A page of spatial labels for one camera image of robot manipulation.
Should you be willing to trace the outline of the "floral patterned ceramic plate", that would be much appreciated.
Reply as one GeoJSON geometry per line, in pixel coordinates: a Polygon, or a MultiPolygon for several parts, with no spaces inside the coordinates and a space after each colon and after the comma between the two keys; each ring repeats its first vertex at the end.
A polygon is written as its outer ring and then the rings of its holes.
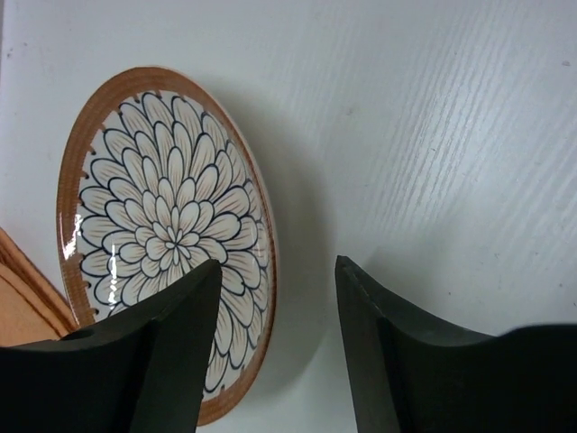
{"type": "Polygon", "coordinates": [[[260,169],[223,107],[171,69],[113,76],[71,129],[56,216],[62,279],[81,326],[130,308],[207,260],[221,264],[199,424],[233,409],[267,353],[278,263],[260,169]]]}

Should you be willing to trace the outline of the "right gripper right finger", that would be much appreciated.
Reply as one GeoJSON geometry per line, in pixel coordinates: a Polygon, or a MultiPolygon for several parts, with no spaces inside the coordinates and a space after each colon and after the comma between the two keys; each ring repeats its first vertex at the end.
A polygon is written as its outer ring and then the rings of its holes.
{"type": "Polygon", "coordinates": [[[334,276],[359,431],[575,431],[575,325],[489,336],[401,298],[346,256],[334,276]]]}

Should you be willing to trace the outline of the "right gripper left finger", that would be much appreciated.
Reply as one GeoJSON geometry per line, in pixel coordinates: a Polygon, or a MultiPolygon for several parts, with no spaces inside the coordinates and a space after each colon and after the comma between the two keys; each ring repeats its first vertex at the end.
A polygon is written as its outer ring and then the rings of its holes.
{"type": "Polygon", "coordinates": [[[1,350],[3,432],[193,432],[222,271],[208,260],[60,340],[1,350]]]}

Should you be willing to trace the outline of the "orange cloth napkin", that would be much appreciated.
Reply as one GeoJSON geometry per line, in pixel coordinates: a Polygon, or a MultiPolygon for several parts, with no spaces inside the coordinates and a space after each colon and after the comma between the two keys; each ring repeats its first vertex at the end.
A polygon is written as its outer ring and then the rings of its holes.
{"type": "Polygon", "coordinates": [[[0,269],[2,346],[58,340],[78,329],[67,301],[6,231],[0,269]]]}

